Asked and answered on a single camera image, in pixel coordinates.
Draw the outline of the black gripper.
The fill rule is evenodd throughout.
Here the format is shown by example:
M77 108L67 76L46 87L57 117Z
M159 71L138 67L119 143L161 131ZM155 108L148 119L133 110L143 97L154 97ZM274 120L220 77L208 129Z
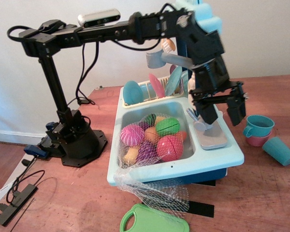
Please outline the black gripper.
M221 56L196 66L195 89L189 93L197 113L205 123L213 124L218 115L213 104L226 103L227 113L233 126L237 126L246 116L246 96L243 82L231 81L225 62Z

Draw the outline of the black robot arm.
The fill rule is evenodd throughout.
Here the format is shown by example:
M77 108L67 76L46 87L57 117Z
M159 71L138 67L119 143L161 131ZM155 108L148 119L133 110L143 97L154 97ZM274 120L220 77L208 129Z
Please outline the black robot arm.
M184 44L188 69L196 76L196 88L190 94L205 122L211 124L217 119L214 105L219 103L227 104L233 125L246 116L243 84L229 78L218 30L205 29L193 11L178 10L166 3L157 13L136 12L124 22L119 21L119 16L104 14L101 18L87 18L79 25L49 20L38 29L14 26L7 35L14 30L20 30L20 34L11 36L11 40L21 43L29 57L38 58L57 107L59 121L47 130L38 150L60 158L65 166L82 167L99 158L107 140L102 131L90 127L78 110L68 107L53 61L53 55L64 48L91 42L121 44L126 40L141 45L147 40L176 38Z

